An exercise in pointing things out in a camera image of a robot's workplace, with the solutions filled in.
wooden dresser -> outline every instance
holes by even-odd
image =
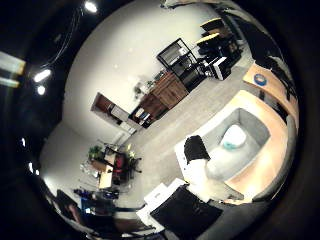
[[[181,81],[174,73],[168,72],[143,97],[129,118],[147,128],[187,95],[188,91]]]
[[[171,109],[188,95],[188,91],[172,72],[168,72],[159,80],[151,94]]]

white cushion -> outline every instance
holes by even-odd
[[[241,147],[246,141],[245,132],[239,127],[239,125],[231,125],[224,134],[221,145],[228,150],[236,149]]]

small table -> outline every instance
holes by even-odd
[[[116,153],[113,153],[111,155],[105,155],[104,159],[113,165],[116,159]],[[101,176],[99,180],[99,189],[111,187],[112,174],[113,174],[113,167],[111,167],[110,165],[107,165],[106,170],[104,172],[101,172]]]

ceiling light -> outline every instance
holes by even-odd
[[[33,80],[35,82],[41,82],[42,80],[46,79],[50,75],[51,75],[51,70],[50,69],[45,69],[45,70],[42,70],[41,72],[37,73],[34,76]]]
[[[32,172],[32,173],[33,173],[32,162],[29,162],[29,170],[30,170],[30,172]]]
[[[89,12],[96,13],[98,11],[97,6],[93,2],[86,1],[84,6]]]
[[[39,95],[43,95],[46,92],[46,88],[44,86],[40,85],[37,88],[37,91],[38,91]]]
[[[21,143],[22,143],[22,146],[26,146],[26,140],[24,138],[21,138]]]

white wall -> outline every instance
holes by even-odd
[[[216,16],[204,4],[165,10],[157,0],[137,0],[106,18],[88,37],[71,67],[64,121],[91,140],[115,140],[119,130],[90,112],[97,92],[131,113],[134,86],[160,71],[156,55],[181,37],[189,47],[201,38],[199,25]]]
[[[94,178],[80,170],[80,164],[87,159],[89,148],[95,144],[78,135],[63,122],[56,126],[40,154],[41,177],[54,195],[61,189],[80,204],[80,199],[74,197],[71,189],[80,185],[87,186],[80,184],[78,179],[96,185]]]

